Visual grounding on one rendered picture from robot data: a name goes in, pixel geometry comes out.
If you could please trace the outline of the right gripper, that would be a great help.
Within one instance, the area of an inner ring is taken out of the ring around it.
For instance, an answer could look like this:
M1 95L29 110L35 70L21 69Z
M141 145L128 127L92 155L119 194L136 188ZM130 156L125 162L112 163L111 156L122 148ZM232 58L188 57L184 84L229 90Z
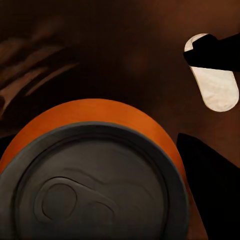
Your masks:
M183 53L191 67L240 73L240 33L221 40L207 34L192 46Z

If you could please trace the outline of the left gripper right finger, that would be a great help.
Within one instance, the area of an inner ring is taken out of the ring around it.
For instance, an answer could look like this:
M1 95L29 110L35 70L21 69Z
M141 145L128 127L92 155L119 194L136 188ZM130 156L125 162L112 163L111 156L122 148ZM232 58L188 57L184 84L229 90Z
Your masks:
M240 240L240 168L191 135L176 147L209 240Z

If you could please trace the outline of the trash can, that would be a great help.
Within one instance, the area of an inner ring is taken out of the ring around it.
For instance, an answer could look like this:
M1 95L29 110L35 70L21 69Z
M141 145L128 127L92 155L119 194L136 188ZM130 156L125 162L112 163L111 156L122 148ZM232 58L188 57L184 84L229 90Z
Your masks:
M0 139L62 103L108 99L240 168L240 72L237 104L211 109L184 57L198 34L240 34L240 0L0 0ZM187 193L186 240L210 240Z

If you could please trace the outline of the can of soda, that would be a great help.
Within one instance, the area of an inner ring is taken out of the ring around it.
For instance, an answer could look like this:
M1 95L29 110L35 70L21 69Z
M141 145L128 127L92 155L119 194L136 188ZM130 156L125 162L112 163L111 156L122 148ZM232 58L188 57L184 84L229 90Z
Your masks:
M0 159L0 240L186 240L187 182L177 145L144 112L65 102Z

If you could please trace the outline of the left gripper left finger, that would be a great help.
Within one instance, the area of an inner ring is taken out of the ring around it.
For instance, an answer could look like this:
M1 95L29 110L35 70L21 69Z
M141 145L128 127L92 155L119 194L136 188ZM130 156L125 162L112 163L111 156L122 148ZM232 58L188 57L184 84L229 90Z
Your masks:
M3 138L0 138L0 160L6 150L6 148L9 146L9 144L11 143L11 141L14 139L14 137L16 136L17 134L13 134L13 135L10 135L10 136L6 136L6 137L3 137Z

